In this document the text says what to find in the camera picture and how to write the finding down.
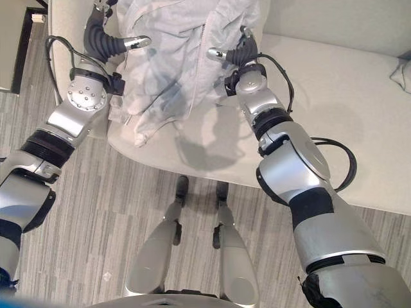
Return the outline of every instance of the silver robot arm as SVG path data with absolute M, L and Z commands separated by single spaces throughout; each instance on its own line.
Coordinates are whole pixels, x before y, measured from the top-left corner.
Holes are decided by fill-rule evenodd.
M 148 37 L 113 38 L 103 25 L 116 1 L 95 1 L 84 33 L 87 55 L 70 72 L 67 96 L 46 124 L 37 128 L 19 150 L 0 165 L 0 292 L 15 291 L 12 281 L 19 261 L 21 234 L 39 227 L 54 203 L 49 184 L 105 114 L 109 98 L 122 95 L 121 75 L 102 71 L 112 55 L 147 46 Z
M 313 307 L 411 307 L 401 275 L 385 265 L 365 223 L 332 188 L 326 160 L 304 128 L 294 122 L 267 88 L 256 62 L 252 34 L 233 51 L 211 49 L 209 56 L 240 68 L 226 82 L 259 141 L 263 157 L 256 175 L 263 190 L 290 207 L 295 245 L 308 274 L 302 290 Z

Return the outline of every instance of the fabric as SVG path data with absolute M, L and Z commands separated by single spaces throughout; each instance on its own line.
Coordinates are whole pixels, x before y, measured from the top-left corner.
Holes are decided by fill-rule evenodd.
M 405 92 L 411 94 L 411 61 L 400 64 L 390 78 L 398 83 Z
M 162 125 L 186 119 L 205 98 L 215 102 L 225 96 L 223 77 L 232 67 L 208 59 L 207 50 L 232 49 L 241 25 L 253 29 L 264 22 L 258 0 L 120 0 L 117 15 L 122 37 L 152 39 L 118 66 L 125 93 L 112 99 L 109 116 L 134 125 L 136 146 Z

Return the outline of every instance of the gray striped carpet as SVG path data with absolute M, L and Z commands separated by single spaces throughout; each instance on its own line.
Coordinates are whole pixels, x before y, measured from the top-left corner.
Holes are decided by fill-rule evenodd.
M 18 148 L 54 106 L 43 40 L 35 24 L 20 96 L 0 93 L 0 157 Z M 86 306 L 118 298 L 127 264 L 173 200 L 178 175 L 143 166 L 88 138 L 64 166 L 46 222 L 22 240 L 19 295 Z M 219 254 L 211 246 L 216 223 L 215 182 L 190 178 L 181 218 L 182 242 L 173 249 L 168 289 L 218 294 Z M 297 276 L 291 215 L 259 189 L 232 185 L 229 204 L 258 274 L 262 307 L 309 307 Z M 357 208 L 411 286 L 411 217 Z

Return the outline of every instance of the black shoe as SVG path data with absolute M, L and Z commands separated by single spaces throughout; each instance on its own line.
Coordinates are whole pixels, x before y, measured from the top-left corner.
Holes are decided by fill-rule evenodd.
M 227 203 L 227 197 L 229 195 L 229 184 L 227 182 L 217 182 L 216 187 L 216 194 L 217 194 L 217 209 L 221 203 Z
M 177 187 L 175 189 L 175 198 L 176 200 L 180 200 L 182 202 L 182 206 L 184 206 L 184 201 L 186 199 L 188 193 L 188 177 L 185 175 L 180 175 L 179 179 L 177 180 Z

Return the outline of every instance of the wire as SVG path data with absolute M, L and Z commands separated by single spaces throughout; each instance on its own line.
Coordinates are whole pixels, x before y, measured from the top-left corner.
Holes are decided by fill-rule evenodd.
M 293 107 L 293 101 L 294 101 L 294 87 L 293 87 L 293 84 L 292 84 L 291 80 L 289 79 L 285 69 L 283 69 L 283 67 L 280 65 L 280 63 L 277 62 L 276 59 L 274 59 L 272 56 L 266 55 L 264 53 L 259 53 L 258 55 L 252 56 L 251 58 L 244 61 L 243 63 L 246 64 L 246 63 L 250 62 L 251 60 L 255 60 L 256 58 L 267 58 L 267 59 L 269 59 L 277 67 L 277 69 L 280 71 L 281 75 L 283 75 L 285 81 L 287 82 L 288 93 L 290 95 L 290 102 L 288 103 L 287 114 L 291 114 L 293 112 L 292 107 Z
M 314 141 L 319 141 L 319 142 L 314 142 L 317 146 L 329 144 L 332 146 L 337 146 L 341 149 L 343 149 L 349 159 L 349 169 L 348 169 L 348 174 L 345 177 L 344 181 L 338 186 L 336 189 L 334 189 L 336 192 L 342 191 L 343 189 L 347 188 L 349 184 L 354 180 L 355 174 L 357 173 L 357 159 L 355 158 L 354 153 L 345 145 L 343 145 L 341 142 L 335 141 L 333 139 L 328 139 L 328 138 L 320 138 L 320 137 L 312 137 L 311 138 Z
M 48 72 L 49 72 L 49 75 L 50 75 L 50 78 L 51 78 L 51 82 L 53 83 L 54 90 L 55 90 L 55 92 L 56 92 L 56 94 L 57 94 L 57 99 L 58 99 L 58 102 L 59 102 L 59 103 L 63 102 L 63 99 L 62 99 L 62 97 L 61 97 L 61 95 L 60 95 L 60 92 L 58 91 L 56 78 L 55 78 L 54 73 L 53 73 L 53 70 L 52 70 L 52 68 L 51 68 L 51 58 L 50 58 L 50 49 L 51 49 L 53 43 L 54 43 L 56 40 L 59 41 L 60 43 L 62 43 L 62 44 L 67 48 L 67 50 L 70 52 L 71 67 L 72 67 L 72 68 L 75 68 L 75 67 L 76 67 L 75 64 L 74 64 L 74 55 L 78 55 L 78 56 L 80 56 L 81 58 L 84 58 L 84 59 L 90 61 L 91 63 L 93 63 L 95 66 L 97 66 L 97 67 L 102 71 L 102 73 L 104 74 L 104 76 L 106 77 L 106 79 L 107 79 L 107 81 L 108 81 L 108 83 L 109 83 L 109 86 L 110 86 L 110 87 L 112 86 L 110 75 L 109 75 L 108 72 L 105 70 L 104 66 L 102 66 L 99 62 L 97 62 L 95 59 L 91 58 L 90 56 L 87 56 L 87 55 L 85 55 L 85 54 L 77 51 L 77 50 L 70 44 L 70 42 L 69 42 L 67 39 L 65 39 L 64 37 L 58 37 L 58 36 L 55 36 L 55 35 L 49 35 L 49 36 L 46 38 L 46 41 L 44 42 L 44 48 L 45 48 L 45 50 L 46 50 L 46 60 L 48 61 L 48 62 L 47 62 Z

